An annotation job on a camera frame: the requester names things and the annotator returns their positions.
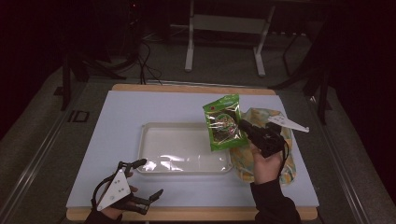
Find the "yellow bag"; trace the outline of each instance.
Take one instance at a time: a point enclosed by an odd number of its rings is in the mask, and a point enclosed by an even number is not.
[[[250,108],[247,113],[242,114],[242,119],[247,120],[253,125],[264,127],[268,122],[270,116],[282,115],[279,111],[263,109],[263,108]],[[294,164],[292,150],[291,150],[291,129],[282,127],[281,135],[285,138],[289,146],[289,156],[286,159],[285,166],[281,172],[279,182],[282,185],[288,185],[296,176],[296,167]],[[254,182],[253,176],[253,156],[250,152],[249,145],[242,147],[230,148],[231,162],[235,168],[238,176],[245,182]]]

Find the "clear plastic tray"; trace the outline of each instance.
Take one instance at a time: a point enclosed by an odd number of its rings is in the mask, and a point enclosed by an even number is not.
[[[159,123],[143,126],[139,159],[142,174],[221,174],[232,169],[228,149],[211,151],[205,123]]]

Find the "wooden table edge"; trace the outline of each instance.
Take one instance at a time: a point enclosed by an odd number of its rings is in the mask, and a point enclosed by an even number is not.
[[[297,207],[302,220],[318,217],[316,207]],[[90,207],[68,208],[67,219],[84,221]],[[258,213],[255,207],[150,207],[146,215],[124,212],[124,221],[251,221]]]
[[[276,95],[275,91],[268,89],[251,89],[235,87],[206,87],[183,85],[136,85],[115,84],[113,91],[159,91],[159,92],[194,92],[194,93],[227,93],[249,95]]]

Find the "plastic bag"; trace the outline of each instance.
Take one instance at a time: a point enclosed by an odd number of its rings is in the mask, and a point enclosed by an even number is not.
[[[241,119],[238,94],[225,95],[203,109],[212,151],[248,144],[248,138],[238,129]]]

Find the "white tag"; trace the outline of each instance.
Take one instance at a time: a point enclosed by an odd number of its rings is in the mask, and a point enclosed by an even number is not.
[[[296,123],[294,121],[291,121],[289,119],[286,119],[285,117],[280,116],[280,115],[269,117],[268,120],[273,122],[273,123],[275,123],[275,124],[277,124],[277,125],[280,125],[282,127],[291,128],[291,129],[294,129],[294,130],[298,130],[298,131],[302,131],[302,132],[305,132],[305,133],[309,133],[309,128],[308,127],[305,128],[305,127],[301,126],[300,124],[298,124],[298,123]]]

